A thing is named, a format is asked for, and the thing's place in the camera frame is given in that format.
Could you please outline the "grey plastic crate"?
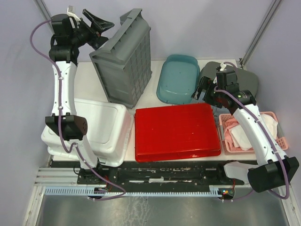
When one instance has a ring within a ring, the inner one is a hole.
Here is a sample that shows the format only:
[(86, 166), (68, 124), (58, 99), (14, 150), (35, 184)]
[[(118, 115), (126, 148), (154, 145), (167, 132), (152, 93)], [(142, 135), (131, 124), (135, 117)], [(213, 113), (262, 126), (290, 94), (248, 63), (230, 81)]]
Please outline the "grey plastic crate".
[(121, 27), (98, 50), (90, 53), (109, 102), (136, 106), (151, 79), (151, 27), (134, 8), (120, 17)]

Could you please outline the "red plastic tray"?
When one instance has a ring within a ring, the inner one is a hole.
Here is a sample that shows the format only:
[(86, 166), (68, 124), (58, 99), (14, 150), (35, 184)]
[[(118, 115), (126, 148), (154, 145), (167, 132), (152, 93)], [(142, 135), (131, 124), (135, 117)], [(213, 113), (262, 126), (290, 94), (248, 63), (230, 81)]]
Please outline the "red plastic tray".
[(209, 104), (187, 104), (137, 109), (135, 160), (169, 161), (221, 154)]

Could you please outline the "grey plastic basin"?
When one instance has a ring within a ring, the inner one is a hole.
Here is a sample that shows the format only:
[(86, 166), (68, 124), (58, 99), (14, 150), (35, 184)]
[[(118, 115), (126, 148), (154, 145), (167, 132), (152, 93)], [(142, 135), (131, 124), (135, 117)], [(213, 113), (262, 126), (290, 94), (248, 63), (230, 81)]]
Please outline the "grey plastic basin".
[[(198, 85), (200, 84), (200, 80), (203, 76), (213, 80), (216, 77), (216, 68), (218, 68), (220, 64), (221, 63), (215, 61), (208, 62), (200, 71)], [(252, 95), (256, 97), (259, 86), (257, 75), (238, 68), (237, 78), (240, 90), (249, 90)]]

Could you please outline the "white plastic tub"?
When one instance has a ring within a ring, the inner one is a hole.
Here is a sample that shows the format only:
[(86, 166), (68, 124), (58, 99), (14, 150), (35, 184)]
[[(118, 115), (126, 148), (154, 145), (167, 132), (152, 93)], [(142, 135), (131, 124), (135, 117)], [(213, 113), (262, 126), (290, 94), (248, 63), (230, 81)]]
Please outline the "white plastic tub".
[(134, 121), (124, 105), (75, 99), (78, 116), (87, 120), (89, 144), (104, 166), (118, 167), (125, 158)]

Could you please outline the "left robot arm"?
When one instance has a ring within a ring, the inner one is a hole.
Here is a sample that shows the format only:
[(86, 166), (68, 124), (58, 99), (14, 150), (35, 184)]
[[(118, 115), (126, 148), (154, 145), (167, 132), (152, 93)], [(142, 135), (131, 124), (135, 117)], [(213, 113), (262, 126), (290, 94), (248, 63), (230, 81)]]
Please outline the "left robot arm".
[(86, 9), (82, 14), (91, 24), (78, 17), (73, 6), (69, 6), (65, 14), (51, 17), (54, 34), (48, 59), (55, 76), (55, 101), (51, 116), (45, 117), (45, 123), (59, 136), (66, 153), (76, 152), (80, 161), (79, 173), (88, 173), (88, 179), (98, 184), (103, 181), (104, 172), (87, 139), (87, 120), (77, 115), (74, 82), (79, 48), (87, 44), (94, 50), (99, 49), (108, 41), (102, 33), (112, 28), (114, 23), (98, 18)]

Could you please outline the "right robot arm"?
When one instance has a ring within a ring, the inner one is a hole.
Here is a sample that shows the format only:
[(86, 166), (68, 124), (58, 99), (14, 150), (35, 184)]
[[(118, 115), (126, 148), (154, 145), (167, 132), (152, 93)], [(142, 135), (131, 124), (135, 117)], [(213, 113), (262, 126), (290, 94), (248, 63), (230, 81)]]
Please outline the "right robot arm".
[(256, 165), (232, 161), (216, 172), (216, 180), (227, 184), (232, 179), (248, 183), (261, 193), (286, 200), (289, 197), (289, 184), (295, 175), (299, 162), (296, 157), (288, 157), (277, 144), (263, 121), (256, 100), (249, 90), (240, 90), (237, 68), (228, 70), (227, 62), (216, 68), (215, 78), (199, 76), (193, 99), (199, 99), (217, 108), (226, 108), (242, 127), (255, 152)]

